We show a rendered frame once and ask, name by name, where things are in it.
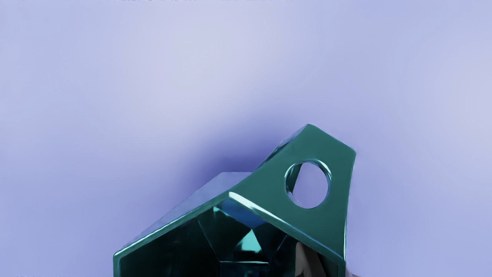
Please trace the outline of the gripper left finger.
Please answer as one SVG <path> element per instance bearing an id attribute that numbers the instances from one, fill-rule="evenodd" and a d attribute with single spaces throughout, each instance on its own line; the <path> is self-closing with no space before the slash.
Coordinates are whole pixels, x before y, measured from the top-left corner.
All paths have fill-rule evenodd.
<path id="1" fill-rule="evenodd" d="M 326 277 L 318 253 L 307 245 L 297 242 L 295 277 Z"/>

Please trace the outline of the teal faceted mug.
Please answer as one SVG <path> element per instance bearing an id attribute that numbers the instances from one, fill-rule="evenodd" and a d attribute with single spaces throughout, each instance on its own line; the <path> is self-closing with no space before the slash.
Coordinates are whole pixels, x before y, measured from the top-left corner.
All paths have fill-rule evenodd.
<path id="1" fill-rule="evenodd" d="M 113 256 L 113 277 L 295 277 L 296 244 L 345 277 L 356 153 L 308 124 L 254 172 L 222 172 Z"/>

